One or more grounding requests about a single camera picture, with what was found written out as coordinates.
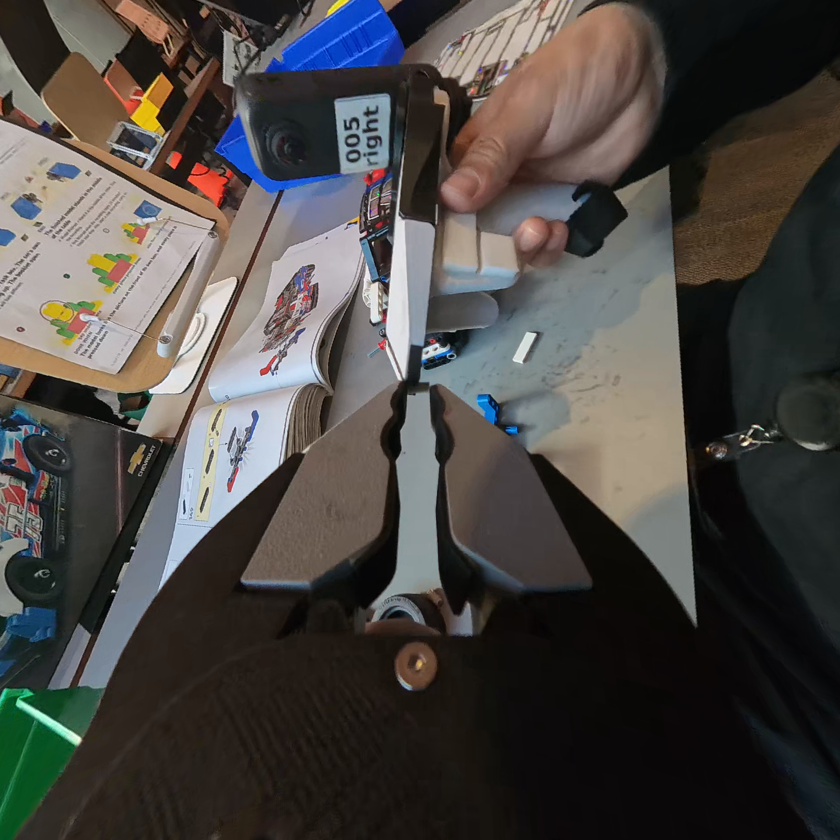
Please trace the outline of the white stand arm and base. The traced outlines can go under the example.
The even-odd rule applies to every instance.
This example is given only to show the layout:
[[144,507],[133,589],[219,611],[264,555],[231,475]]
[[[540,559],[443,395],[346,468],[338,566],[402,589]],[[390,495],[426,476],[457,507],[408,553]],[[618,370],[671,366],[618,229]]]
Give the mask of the white stand arm and base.
[[182,394],[195,381],[237,289],[238,280],[236,276],[229,276],[206,284],[190,321],[181,331],[182,343],[173,357],[169,374],[160,384],[150,388],[153,396]]

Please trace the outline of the small black red blue assembly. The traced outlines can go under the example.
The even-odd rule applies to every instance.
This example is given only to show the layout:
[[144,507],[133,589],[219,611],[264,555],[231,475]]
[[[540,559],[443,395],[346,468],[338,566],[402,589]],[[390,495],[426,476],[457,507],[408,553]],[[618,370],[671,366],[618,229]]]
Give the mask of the small black red blue assembly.
[[508,424],[505,422],[502,415],[501,406],[496,399],[489,393],[481,393],[476,397],[476,404],[482,416],[495,428],[509,436],[519,435],[519,426]]

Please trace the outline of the blue plastic storage bin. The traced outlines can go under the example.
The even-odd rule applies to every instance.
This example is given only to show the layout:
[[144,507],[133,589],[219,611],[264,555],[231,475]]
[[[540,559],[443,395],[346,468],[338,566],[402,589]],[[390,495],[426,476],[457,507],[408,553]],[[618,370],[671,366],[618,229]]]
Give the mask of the blue plastic storage bin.
[[[286,47],[267,73],[393,66],[405,47],[388,13],[378,1],[350,1]],[[237,173],[246,175],[267,193],[315,183],[316,179],[274,181],[259,169],[250,152],[245,128],[236,115],[218,142],[216,153]]]

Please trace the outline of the dark toy car box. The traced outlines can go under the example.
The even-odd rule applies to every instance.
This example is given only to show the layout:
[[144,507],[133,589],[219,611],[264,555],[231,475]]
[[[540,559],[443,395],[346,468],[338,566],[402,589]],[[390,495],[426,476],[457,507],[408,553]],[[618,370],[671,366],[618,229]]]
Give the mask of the dark toy car box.
[[154,437],[1,400],[1,687],[49,685],[108,601],[161,477]]

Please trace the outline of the partly built toy car model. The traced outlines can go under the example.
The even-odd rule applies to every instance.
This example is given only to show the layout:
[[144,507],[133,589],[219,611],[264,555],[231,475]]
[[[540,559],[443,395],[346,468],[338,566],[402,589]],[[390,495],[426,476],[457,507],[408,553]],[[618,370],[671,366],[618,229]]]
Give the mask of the partly built toy car model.
[[[370,323],[377,328],[379,342],[371,355],[385,349],[385,321],[392,272],[393,174],[390,169],[369,171],[360,201],[358,226],[360,247],[368,278],[364,281],[363,301]],[[455,361],[467,344],[466,331],[428,333],[423,347],[422,366],[426,371]]]

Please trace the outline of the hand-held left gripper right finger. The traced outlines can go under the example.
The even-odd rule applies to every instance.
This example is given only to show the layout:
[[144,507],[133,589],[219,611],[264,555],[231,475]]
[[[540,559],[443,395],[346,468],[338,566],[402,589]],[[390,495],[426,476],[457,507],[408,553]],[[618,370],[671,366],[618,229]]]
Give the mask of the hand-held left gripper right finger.
[[438,463],[438,572],[456,614],[489,595],[584,592],[592,577],[529,452],[441,385],[429,389]]

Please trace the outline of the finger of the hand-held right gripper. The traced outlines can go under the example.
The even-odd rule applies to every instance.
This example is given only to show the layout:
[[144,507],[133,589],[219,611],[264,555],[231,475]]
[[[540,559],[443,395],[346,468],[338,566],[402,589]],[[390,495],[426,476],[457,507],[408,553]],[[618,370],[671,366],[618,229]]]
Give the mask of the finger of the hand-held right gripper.
[[395,218],[385,337],[400,382],[419,382],[434,252],[433,224]]
[[427,309],[427,333],[486,329],[497,321],[498,316],[497,300],[485,291],[431,297]]

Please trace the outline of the plain wooden stand board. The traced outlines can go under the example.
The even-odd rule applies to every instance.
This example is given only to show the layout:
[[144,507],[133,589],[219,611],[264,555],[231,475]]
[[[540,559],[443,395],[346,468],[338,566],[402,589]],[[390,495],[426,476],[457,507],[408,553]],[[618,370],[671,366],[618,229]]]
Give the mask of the plain wooden stand board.
[[74,139],[109,153],[109,139],[130,116],[87,57],[70,52],[40,92]]

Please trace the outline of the thick open instruction booklet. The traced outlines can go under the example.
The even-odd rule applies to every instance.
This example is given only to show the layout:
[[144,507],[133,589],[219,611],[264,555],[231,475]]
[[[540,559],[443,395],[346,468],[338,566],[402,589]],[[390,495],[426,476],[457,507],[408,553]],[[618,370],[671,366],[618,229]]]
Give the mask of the thick open instruction booklet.
[[210,374],[212,403],[189,427],[160,587],[209,530],[320,436],[334,335],[367,278],[357,217],[273,263],[255,320]]

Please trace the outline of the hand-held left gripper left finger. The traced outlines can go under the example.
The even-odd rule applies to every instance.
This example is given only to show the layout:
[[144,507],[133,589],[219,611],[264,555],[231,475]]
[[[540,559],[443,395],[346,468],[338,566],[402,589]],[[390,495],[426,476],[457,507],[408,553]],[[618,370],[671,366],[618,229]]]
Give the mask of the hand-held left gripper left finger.
[[392,581],[407,389],[388,385],[303,455],[241,584],[369,607]]

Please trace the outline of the yellow storage bin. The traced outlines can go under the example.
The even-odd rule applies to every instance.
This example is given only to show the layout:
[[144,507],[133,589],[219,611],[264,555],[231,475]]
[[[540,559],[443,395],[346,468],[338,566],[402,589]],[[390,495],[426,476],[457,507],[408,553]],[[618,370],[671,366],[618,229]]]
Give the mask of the yellow storage bin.
[[165,73],[159,74],[141,96],[130,115],[131,120],[143,130],[164,135],[160,114],[174,90],[175,86]]

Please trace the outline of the orange plastic part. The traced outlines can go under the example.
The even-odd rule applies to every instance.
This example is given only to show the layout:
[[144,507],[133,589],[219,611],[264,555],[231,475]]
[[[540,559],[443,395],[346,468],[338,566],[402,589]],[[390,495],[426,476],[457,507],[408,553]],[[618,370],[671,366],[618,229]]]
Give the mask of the orange plastic part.
[[205,163],[197,162],[193,165],[187,181],[216,207],[221,208],[229,194],[232,178],[233,173],[226,168],[218,171]]

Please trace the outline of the green plastic storage bin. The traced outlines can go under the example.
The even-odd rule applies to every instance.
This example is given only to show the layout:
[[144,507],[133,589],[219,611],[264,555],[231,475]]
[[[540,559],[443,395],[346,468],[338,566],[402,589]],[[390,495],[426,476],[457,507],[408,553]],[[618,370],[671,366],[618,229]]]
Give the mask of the green plastic storage bin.
[[8,688],[1,695],[1,838],[16,837],[66,768],[103,688]]

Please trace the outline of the person's right hand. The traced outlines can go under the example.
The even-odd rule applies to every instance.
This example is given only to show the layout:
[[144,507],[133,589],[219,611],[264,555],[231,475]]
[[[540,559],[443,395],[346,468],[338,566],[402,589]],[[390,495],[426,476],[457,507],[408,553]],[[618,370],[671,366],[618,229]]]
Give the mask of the person's right hand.
[[665,73],[658,28],[644,11],[608,3],[583,12],[472,114],[440,199],[475,214],[510,185],[613,185],[653,134]]

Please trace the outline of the colourful sticker sheet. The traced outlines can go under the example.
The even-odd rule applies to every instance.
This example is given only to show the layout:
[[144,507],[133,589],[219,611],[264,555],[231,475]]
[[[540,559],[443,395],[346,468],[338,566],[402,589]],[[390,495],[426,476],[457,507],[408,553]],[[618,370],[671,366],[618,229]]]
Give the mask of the colourful sticker sheet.
[[434,65],[475,101],[484,99],[526,58],[550,41],[573,1],[520,1],[450,42]]

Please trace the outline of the black rubber toy tire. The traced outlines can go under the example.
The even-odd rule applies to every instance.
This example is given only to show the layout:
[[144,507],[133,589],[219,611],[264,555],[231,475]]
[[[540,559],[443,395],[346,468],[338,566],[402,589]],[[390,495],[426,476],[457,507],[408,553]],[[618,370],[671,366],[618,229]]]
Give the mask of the black rubber toy tire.
[[444,597],[436,590],[390,595],[368,616],[364,630],[404,637],[446,635],[444,604]]

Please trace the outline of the person's right forearm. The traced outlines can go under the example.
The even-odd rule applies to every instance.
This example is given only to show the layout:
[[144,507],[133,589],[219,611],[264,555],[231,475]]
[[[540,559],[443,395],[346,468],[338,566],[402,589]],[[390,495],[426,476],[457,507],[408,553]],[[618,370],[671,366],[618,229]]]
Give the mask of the person's right forearm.
[[793,93],[838,58],[838,1],[624,4],[653,26],[665,79],[655,130],[619,187],[671,165],[731,119]]

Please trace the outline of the task sheet on clipboard stand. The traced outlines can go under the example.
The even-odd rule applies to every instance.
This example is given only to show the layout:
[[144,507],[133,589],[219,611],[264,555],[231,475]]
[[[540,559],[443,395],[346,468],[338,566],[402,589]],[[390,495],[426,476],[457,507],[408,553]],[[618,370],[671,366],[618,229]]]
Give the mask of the task sheet on clipboard stand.
[[64,142],[95,154],[99,158],[108,155],[115,161],[119,161],[119,168],[122,171],[127,165],[131,165],[136,169],[129,175],[131,179],[159,190],[169,201],[183,207],[190,207],[196,214],[212,218],[217,226],[216,234],[211,237],[209,244],[201,248],[199,256],[196,257],[172,295],[173,301],[168,303],[153,321],[154,351],[152,352],[148,345],[139,344],[130,356],[129,364],[120,374],[97,374],[94,371],[83,370],[74,364],[61,363],[39,354],[33,357],[28,353],[21,353],[12,344],[3,342],[1,339],[2,363],[82,385],[104,387],[112,391],[142,391],[160,384],[169,374],[174,363],[173,357],[182,343],[181,331],[190,321],[197,299],[202,296],[206,284],[212,278],[228,238],[229,225],[224,215],[207,200],[87,143],[77,140]]

